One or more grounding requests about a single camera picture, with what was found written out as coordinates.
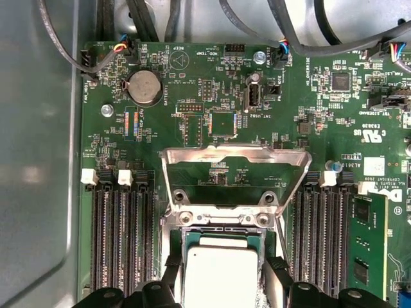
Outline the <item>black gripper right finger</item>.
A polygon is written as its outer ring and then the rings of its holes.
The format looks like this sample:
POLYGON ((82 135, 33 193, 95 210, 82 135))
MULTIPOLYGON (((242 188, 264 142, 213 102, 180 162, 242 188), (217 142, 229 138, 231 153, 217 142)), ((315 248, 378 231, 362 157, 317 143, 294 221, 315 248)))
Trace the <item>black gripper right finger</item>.
POLYGON ((282 257, 269 257, 266 263, 268 272, 281 284, 287 307, 390 307, 387 301, 363 289, 343 289, 333 298, 313 284, 294 282, 288 272, 288 263, 282 257))

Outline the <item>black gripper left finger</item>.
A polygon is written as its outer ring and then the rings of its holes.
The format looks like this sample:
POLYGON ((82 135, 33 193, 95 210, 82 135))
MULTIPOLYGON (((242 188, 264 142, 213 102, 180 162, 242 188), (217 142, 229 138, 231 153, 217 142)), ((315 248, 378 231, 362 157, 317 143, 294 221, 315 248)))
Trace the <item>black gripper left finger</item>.
POLYGON ((77 307, 182 307, 175 301, 174 290, 182 257, 170 255, 161 280, 147 282, 141 290, 125 296, 120 289, 103 287, 76 304, 77 307))

